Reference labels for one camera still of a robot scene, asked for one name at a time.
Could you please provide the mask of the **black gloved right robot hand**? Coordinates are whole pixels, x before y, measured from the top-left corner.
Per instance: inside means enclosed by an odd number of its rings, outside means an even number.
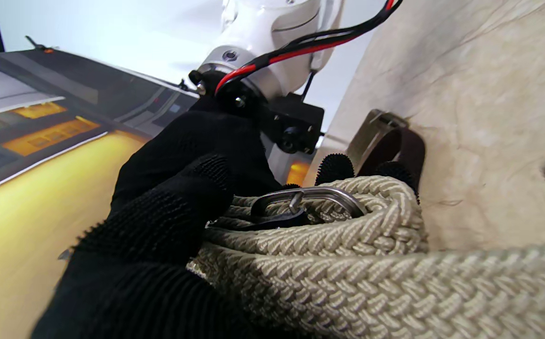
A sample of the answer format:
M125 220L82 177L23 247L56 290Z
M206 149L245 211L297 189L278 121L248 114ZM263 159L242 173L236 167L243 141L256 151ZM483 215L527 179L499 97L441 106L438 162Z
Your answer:
M225 113L216 101L204 98L122 165L112 195L111 214L209 154L228 160L236 195L259 196L297 187L275 180L255 123Z

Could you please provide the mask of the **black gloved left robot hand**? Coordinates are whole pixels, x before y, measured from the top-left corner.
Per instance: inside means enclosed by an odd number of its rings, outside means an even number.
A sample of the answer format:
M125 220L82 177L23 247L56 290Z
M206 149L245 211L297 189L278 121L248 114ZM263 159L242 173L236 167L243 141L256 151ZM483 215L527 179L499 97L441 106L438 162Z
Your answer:
M116 206L79 240L32 339L259 339L240 309L186 265L233 197L207 155Z

